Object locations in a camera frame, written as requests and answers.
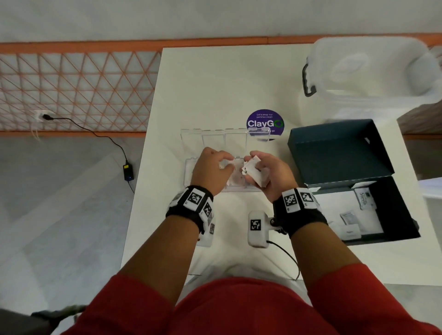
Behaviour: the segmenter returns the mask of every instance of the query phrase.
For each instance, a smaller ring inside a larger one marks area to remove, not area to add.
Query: hand
[[[234,157],[228,152],[216,151],[209,147],[204,148],[193,170],[191,185],[202,186],[214,196],[217,195],[225,187],[230,175],[235,170],[233,164],[221,169],[219,162],[233,159]]]
[[[298,187],[295,177],[293,177],[292,170],[287,163],[269,153],[261,151],[250,151],[250,156],[245,156],[244,160],[248,162],[254,156],[258,156],[261,160],[256,164],[258,170],[269,168],[270,181],[266,187],[261,188],[255,183],[251,176],[246,175],[245,178],[250,184],[261,189],[270,202],[273,203],[277,200],[282,192]]]

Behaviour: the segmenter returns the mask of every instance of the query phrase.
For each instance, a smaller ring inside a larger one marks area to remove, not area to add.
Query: person's left hand
[[[225,187],[227,180],[235,170],[233,164],[221,169],[219,162],[233,159],[234,157],[226,151],[216,151],[205,147],[193,170],[191,185],[202,186],[214,196],[217,195]]]

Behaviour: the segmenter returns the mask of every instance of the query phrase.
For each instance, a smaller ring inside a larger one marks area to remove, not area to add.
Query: red shirt
[[[237,277],[207,283],[174,307],[118,274],[64,334],[442,335],[414,320],[363,264],[325,275],[309,297],[313,307],[282,285]]]

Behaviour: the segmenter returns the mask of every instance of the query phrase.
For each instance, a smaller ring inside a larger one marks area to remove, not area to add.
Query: dark green box
[[[317,194],[352,191],[355,183],[369,186],[384,233],[363,235],[347,244],[364,244],[420,237],[392,174],[393,166],[371,119],[346,120],[294,128],[288,146],[296,162],[297,180],[321,187]]]

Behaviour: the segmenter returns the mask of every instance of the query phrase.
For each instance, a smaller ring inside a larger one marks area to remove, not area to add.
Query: red sleeve
[[[118,274],[104,286],[64,335],[164,333],[173,306],[159,293]]]
[[[414,320],[364,264],[327,274],[309,290],[314,308],[340,334],[438,334]]]

